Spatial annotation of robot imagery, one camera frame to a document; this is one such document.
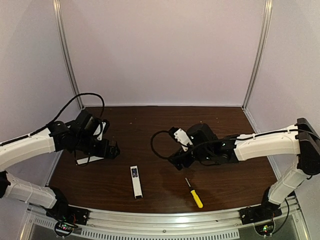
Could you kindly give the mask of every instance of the screwdriver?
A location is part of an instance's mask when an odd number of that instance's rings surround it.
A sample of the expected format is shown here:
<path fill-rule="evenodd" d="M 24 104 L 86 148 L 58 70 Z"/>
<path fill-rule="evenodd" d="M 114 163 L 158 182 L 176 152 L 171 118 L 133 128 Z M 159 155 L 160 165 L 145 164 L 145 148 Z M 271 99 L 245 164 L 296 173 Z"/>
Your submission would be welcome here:
<path fill-rule="evenodd" d="M 195 203 L 198 205 L 198 207 L 199 207 L 200 209 L 202 209 L 204 205 L 202 204 L 199 196 L 197 195 L 196 190 L 193 189 L 193 187 L 191 186 L 191 184 L 190 184 L 190 182 L 188 181 L 187 178 L 185 178 L 185 180 L 186 180 L 186 183 L 187 183 L 188 186 L 189 186 L 190 193 L 192 194 Z"/>

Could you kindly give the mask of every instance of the black cable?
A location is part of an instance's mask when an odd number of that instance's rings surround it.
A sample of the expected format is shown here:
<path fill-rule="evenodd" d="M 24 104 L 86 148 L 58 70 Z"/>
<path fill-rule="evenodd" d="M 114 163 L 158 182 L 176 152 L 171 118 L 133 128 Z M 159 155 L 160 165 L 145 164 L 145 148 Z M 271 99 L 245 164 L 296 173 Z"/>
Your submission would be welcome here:
<path fill-rule="evenodd" d="M 76 151 L 76 149 L 73 150 L 73 158 L 74 158 L 74 161 L 75 161 L 75 165 L 78 165 L 78 162 L 77 162 L 77 151 Z"/>
<path fill-rule="evenodd" d="M 29 133 L 29 134 L 26 134 L 26 135 L 23 135 L 23 136 L 19 136 L 17 138 L 14 138 L 14 139 L 11 139 L 11 140 L 8 140 L 8 141 L 4 141 L 2 143 L 0 143 L 0 147 L 4 146 L 4 145 L 7 145 L 7 144 L 11 144 L 11 143 L 14 143 L 16 141 L 19 141 L 19 140 L 22 140 L 22 139 L 26 139 L 26 138 L 29 138 L 30 136 L 33 136 L 33 135 L 36 135 L 38 133 L 40 133 L 41 131 L 45 130 L 50 124 L 54 123 L 59 117 L 60 115 L 62 114 L 62 112 L 78 97 L 80 96 L 84 96 L 84 95 L 92 95 L 92 96 L 97 96 L 98 98 L 101 99 L 101 102 L 102 102 L 102 110 L 101 110 L 101 114 L 100 114 L 100 117 L 102 117 L 103 113 L 104 113 L 104 110 L 105 110 L 105 101 L 104 99 L 102 98 L 101 95 L 97 94 L 97 93 L 94 93 L 94 92 L 83 92 L 83 93 L 79 93 L 77 95 L 75 95 L 73 98 L 71 98 L 67 103 L 66 105 L 63 106 L 63 108 L 61 108 L 61 110 L 58 112 L 58 114 L 50 121 L 48 122 L 45 126 Z"/>
<path fill-rule="evenodd" d="M 272 233 L 272 235 L 274 235 L 274 234 L 276 234 L 277 232 L 279 232 L 280 229 L 285 225 L 285 223 L 286 223 L 287 220 L 288 220 L 289 213 L 290 213 L 290 207 L 289 207 L 289 203 L 288 203 L 287 199 L 284 199 L 284 200 L 285 200 L 285 203 L 286 203 L 286 205 L 287 205 L 287 207 L 288 207 L 288 212 L 286 213 L 286 217 L 285 217 L 283 223 L 281 224 L 281 226 L 280 226 L 277 230 L 275 230 L 275 231 Z"/>
<path fill-rule="evenodd" d="M 91 158 L 91 156 L 88 156 L 88 161 L 85 164 L 81 164 L 80 166 L 81 167 L 86 167 L 90 162 L 90 158 Z"/>
<path fill-rule="evenodd" d="M 54 220 L 56 220 L 57 222 L 61 222 L 59 219 L 55 218 L 55 216 L 53 216 L 44 206 L 41 206 Z"/>
<path fill-rule="evenodd" d="M 185 156 L 187 156 L 188 154 L 190 154 L 192 151 L 196 150 L 197 148 L 201 147 L 201 146 L 204 146 L 204 145 L 208 145 L 208 144 L 217 144 L 217 143 L 223 143 L 223 142 L 229 142 L 229 141 L 247 141 L 247 140 L 250 140 L 250 139 L 253 139 L 253 138 L 257 138 L 257 137 L 261 137 L 261 136 L 265 136 L 265 135 L 270 135 L 270 134 L 278 134 L 278 133 L 286 133 L 288 132 L 288 130 L 275 130 L 275 131 L 269 131 L 269 132 L 263 132 L 263 133 L 258 133 L 258 134 L 255 134 L 254 136 L 250 136 L 250 137 L 246 137 L 246 138 L 229 138 L 229 139 L 218 139 L 218 140 L 212 140 L 212 141 L 205 141 L 205 142 L 202 142 L 196 146 L 185 146 L 183 145 L 184 147 L 188 147 L 190 149 L 188 149 L 188 151 L 184 152 L 183 154 L 179 155 L 179 156 L 174 156 L 174 157 L 170 157 L 170 156 L 162 156 L 160 155 L 156 150 L 155 150 L 155 147 L 154 147 L 154 139 L 157 135 L 161 134 L 161 133 L 167 133 L 169 134 L 169 131 L 167 130 L 161 130 L 161 131 L 158 131 L 156 132 L 155 134 L 152 135 L 151 139 L 150 139 L 150 146 L 151 146 L 151 150 L 152 152 L 160 159 L 164 159 L 164 160 L 176 160 L 176 159 L 179 159 L 179 158 L 184 158 Z M 306 131 L 306 130 L 302 130 L 302 129 L 290 129 L 289 132 L 304 132 L 304 133 L 308 133 L 310 135 L 313 135 L 315 136 L 316 138 L 318 138 L 320 140 L 320 137 L 311 132 L 311 131 Z"/>

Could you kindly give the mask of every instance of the metal frame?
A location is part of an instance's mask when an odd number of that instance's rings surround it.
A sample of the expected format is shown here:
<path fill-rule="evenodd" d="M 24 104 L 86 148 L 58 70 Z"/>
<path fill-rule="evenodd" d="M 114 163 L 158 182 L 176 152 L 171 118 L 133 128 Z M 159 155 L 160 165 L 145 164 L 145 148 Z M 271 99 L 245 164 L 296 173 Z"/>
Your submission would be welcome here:
<path fill-rule="evenodd" d="M 254 130 L 254 132 L 255 132 L 256 134 L 261 133 L 261 131 L 260 131 L 260 129 L 258 128 L 258 126 L 257 126 L 257 124 L 256 124 L 256 121 L 255 121 L 254 118 L 252 117 L 249 109 L 248 109 L 248 108 L 247 108 L 247 109 L 242 108 L 242 110 L 243 110 L 246 118 L 248 119 L 248 121 L 249 121 L 252 129 Z M 270 165 L 271 165 L 271 167 L 272 167 L 272 169 L 273 169 L 273 172 L 274 172 L 274 174 L 275 174 L 275 176 L 276 176 L 276 179 L 278 180 L 278 179 L 281 177 L 282 174 L 281 174 L 281 172 L 280 172 L 280 170 L 279 170 L 279 168 L 278 168 L 278 165 L 276 164 L 276 161 L 275 161 L 274 156 L 273 156 L 273 155 L 270 155 L 270 156 L 266 156 L 266 157 L 268 158 L 269 163 L 270 163 Z"/>
<path fill-rule="evenodd" d="M 256 83 L 259 68 L 260 68 L 260 65 L 262 62 L 263 52 L 264 52 L 267 38 L 268 38 L 271 16 L 272 16 L 272 9 L 273 9 L 273 0 L 266 0 L 258 50 L 257 50 L 256 56 L 255 56 L 255 61 L 254 61 L 254 65 L 253 65 L 253 69 L 252 69 L 252 73 L 251 73 L 251 78 L 250 78 L 248 90 L 247 90 L 245 98 L 244 98 L 244 102 L 243 102 L 243 106 L 242 106 L 243 109 L 247 109 L 251 95 L 252 95 L 252 91 L 253 91 L 255 83 Z"/>
<path fill-rule="evenodd" d="M 309 240 L 309 233 L 297 198 L 291 196 L 287 200 L 290 206 L 289 214 L 294 218 L 294 226 L 300 240 Z M 228 233 L 238 232 L 239 229 L 252 227 L 254 224 L 242 225 L 239 209 L 176 214 L 127 213 L 89 209 L 86 226 L 81 226 L 81 229 L 78 229 L 73 234 L 89 239 L 104 239 L 105 235 L 118 237 L 114 239 L 126 239 L 126 236 L 145 240 L 180 240 L 183 238 L 192 239 L 192 237 L 194 239 L 196 237 L 198 239 L 206 239 L 208 236 L 228 235 Z M 282 216 L 275 219 L 286 216 L 288 208 L 285 203 L 281 204 L 281 210 Z M 33 224 L 52 229 L 55 220 L 47 217 L 41 207 L 30 205 L 25 225 L 21 231 L 21 240 L 29 239 Z"/>
<path fill-rule="evenodd" d="M 51 167 L 49 168 L 49 169 L 51 169 L 51 171 L 47 175 L 47 177 L 45 178 L 45 182 L 42 184 L 42 186 L 46 186 L 46 187 L 49 186 L 49 183 L 50 183 L 51 178 L 52 178 L 52 176 L 53 176 L 53 174 L 54 174 L 54 172 L 56 170 L 57 164 L 59 162 L 59 159 L 60 159 L 62 153 L 63 153 L 63 150 L 61 150 L 59 152 L 56 152 L 54 160 L 53 160 L 53 162 L 51 164 Z"/>
<path fill-rule="evenodd" d="M 64 59 L 66 71 L 68 73 L 73 94 L 76 96 L 77 94 L 79 94 L 79 89 L 78 89 L 75 73 L 74 73 L 74 70 L 71 64 L 70 55 L 69 55 L 69 49 L 68 49 L 68 44 L 67 44 L 67 39 L 65 34 L 64 21 L 62 18 L 60 0 L 53 0 L 53 7 L 54 7 L 54 14 L 56 18 L 56 24 L 58 28 L 58 34 L 59 34 L 59 39 L 61 43 L 61 49 L 63 53 L 63 59 Z M 76 98 L 76 102 L 79 109 L 84 108 L 84 104 L 80 97 Z"/>

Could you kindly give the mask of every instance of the small white rectangular object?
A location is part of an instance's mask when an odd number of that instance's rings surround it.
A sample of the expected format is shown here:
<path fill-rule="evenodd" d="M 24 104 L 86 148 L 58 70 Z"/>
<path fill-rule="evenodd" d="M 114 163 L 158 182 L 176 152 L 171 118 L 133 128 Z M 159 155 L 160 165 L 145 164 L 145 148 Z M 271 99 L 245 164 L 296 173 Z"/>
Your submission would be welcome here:
<path fill-rule="evenodd" d="M 101 159 L 104 159 L 103 157 L 99 157 L 99 156 L 91 156 L 89 161 L 88 161 L 88 157 L 85 157 L 85 158 L 81 158 L 81 159 L 77 159 L 76 160 L 76 163 L 78 165 L 81 165 L 81 164 L 88 164 L 88 163 L 92 163 L 94 161 L 97 161 L 97 160 L 101 160 Z"/>
<path fill-rule="evenodd" d="M 131 172 L 131 178 L 132 178 L 134 198 L 141 199 L 143 197 L 143 195 L 142 195 L 142 190 L 141 190 L 138 166 L 131 166 L 130 172 Z"/>

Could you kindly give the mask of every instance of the white box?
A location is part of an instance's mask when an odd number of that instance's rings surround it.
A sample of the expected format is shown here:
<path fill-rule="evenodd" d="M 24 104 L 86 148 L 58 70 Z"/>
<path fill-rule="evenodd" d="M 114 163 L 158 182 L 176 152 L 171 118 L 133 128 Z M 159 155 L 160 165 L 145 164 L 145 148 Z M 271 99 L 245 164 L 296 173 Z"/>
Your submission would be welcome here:
<path fill-rule="evenodd" d="M 142 195 L 142 190 L 141 190 L 138 166 L 131 166 L 130 172 L 131 172 L 131 178 L 132 178 L 134 198 L 135 199 L 142 199 L 143 195 Z"/>

